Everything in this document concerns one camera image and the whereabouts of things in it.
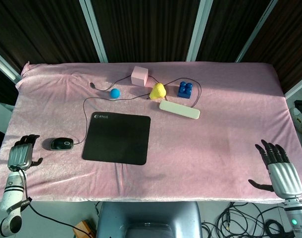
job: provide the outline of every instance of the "chair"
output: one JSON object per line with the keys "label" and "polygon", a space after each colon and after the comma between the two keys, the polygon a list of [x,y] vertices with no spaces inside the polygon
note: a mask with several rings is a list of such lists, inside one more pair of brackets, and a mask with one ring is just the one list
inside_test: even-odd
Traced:
{"label": "chair", "polygon": [[196,202],[104,202],[97,238],[202,238]]}

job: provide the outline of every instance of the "robotic hand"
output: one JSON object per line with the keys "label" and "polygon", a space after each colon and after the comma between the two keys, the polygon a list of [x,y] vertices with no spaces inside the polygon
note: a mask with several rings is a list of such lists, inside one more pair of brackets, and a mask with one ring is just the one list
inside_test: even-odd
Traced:
{"label": "robotic hand", "polygon": [[302,238],[302,183],[292,163],[290,163],[285,150],[280,145],[273,145],[261,140],[265,150],[255,145],[261,154],[263,162],[272,182],[272,185],[258,184],[249,179],[249,183],[262,190],[275,192],[285,199],[284,210],[289,218],[296,238]]}
{"label": "robotic hand", "polygon": [[43,160],[40,158],[37,162],[32,161],[33,146],[39,137],[39,135],[25,135],[10,150],[8,168],[11,173],[8,176],[0,206],[2,211],[8,213],[8,216],[0,220],[0,238],[12,236],[21,228],[21,211],[31,201],[30,198],[22,201],[23,190],[26,187],[25,171],[31,166],[38,166]]}

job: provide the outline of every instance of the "yellow pear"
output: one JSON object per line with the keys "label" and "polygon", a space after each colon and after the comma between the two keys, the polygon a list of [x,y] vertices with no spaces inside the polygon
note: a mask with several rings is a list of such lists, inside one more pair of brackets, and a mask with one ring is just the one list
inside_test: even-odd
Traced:
{"label": "yellow pear", "polygon": [[166,95],[166,90],[164,88],[164,85],[162,83],[156,83],[150,93],[150,99],[153,100],[158,98],[164,98],[165,95]]}

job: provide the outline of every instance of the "computer mouse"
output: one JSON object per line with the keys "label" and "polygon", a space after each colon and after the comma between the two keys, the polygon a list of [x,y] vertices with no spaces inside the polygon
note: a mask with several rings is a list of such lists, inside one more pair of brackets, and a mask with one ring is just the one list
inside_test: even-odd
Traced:
{"label": "computer mouse", "polygon": [[52,141],[51,150],[71,150],[73,148],[73,140],[71,138],[56,138]]}

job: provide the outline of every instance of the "pink tablecloth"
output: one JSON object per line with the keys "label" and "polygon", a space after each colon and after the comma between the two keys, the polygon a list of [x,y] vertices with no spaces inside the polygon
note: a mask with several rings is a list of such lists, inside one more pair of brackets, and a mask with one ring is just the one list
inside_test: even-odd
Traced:
{"label": "pink tablecloth", "polygon": [[[90,99],[92,112],[116,112],[151,117],[147,163],[144,166],[82,159],[84,144],[73,150],[47,150],[49,138],[70,137],[75,143],[85,135],[82,103],[90,96],[107,97],[90,87],[107,88],[130,75],[134,66],[149,69],[163,83],[179,77],[197,80],[202,95],[195,108],[198,120],[158,109],[146,97],[109,102]],[[179,82],[167,87],[168,100],[191,105],[176,97]],[[147,86],[154,81],[149,78]],[[115,85],[121,98],[149,92],[131,84]],[[253,188],[248,179],[270,183],[254,144],[261,139],[282,145],[302,180],[302,149],[293,127],[277,75],[263,63],[71,63],[29,65],[17,84],[19,97],[0,150],[0,200],[9,174],[8,154],[21,136],[39,134],[33,157],[43,163],[27,171],[28,192],[35,200],[177,201],[231,200],[277,202],[274,193]]]}

